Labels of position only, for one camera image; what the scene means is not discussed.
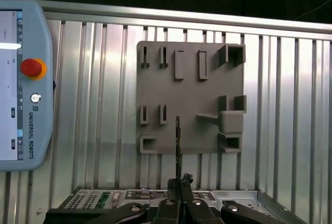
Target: slot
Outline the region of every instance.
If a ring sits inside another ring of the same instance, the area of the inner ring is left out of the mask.
[[[245,46],[225,44],[218,50],[219,66],[231,63],[234,67],[245,62]]]
[[[167,124],[167,106],[159,105],[160,124]]]
[[[175,51],[175,80],[183,80],[185,76],[185,56],[183,50]]]
[[[243,45],[229,45],[228,46],[228,60],[232,61],[234,67],[239,66],[245,62],[244,46]]]
[[[160,67],[168,67],[167,47],[160,48]]]
[[[143,120],[146,121],[146,106],[143,106]]]
[[[227,100],[226,95],[218,97],[218,108],[219,108],[219,111],[228,110],[228,100]]]
[[[238,111],[247,112],[247,96],[241,95],[234,97],[234,109]]]
[[[241,137],[236,135],[225,136],[218,133],[218,144],[221,152],[238,153],[241,152]]]
[[[142,54],[141,54],[141,67],[144,67],[145,64],[147,67],[150,67],[148,48],[146,46],[143,47]]]
[[[141,136],[140,152],[143,154],[157,154],[157,136],[155,134]]]
[[[207,80],[208,79],[208,68],[207,68],[207,60],[206,60],[206,52],[199,51],[198,52],[198,71],[199,71],[199,79]]]
[[[146,105],[140,105],[140,124],[149,124],[149,108]]]

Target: gray plastic board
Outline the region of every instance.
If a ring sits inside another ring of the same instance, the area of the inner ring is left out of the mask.
[[[38,61],[38,75],[25,60]],[[0,171],[33,170],[53,122],[52,39],[34,1],[0,0],[0,89]]]
[[[182,153],[239,152],[246,107],[244,50],[233,44],[138,43],[141,153],[175,153],[175,115],[181,121]]]

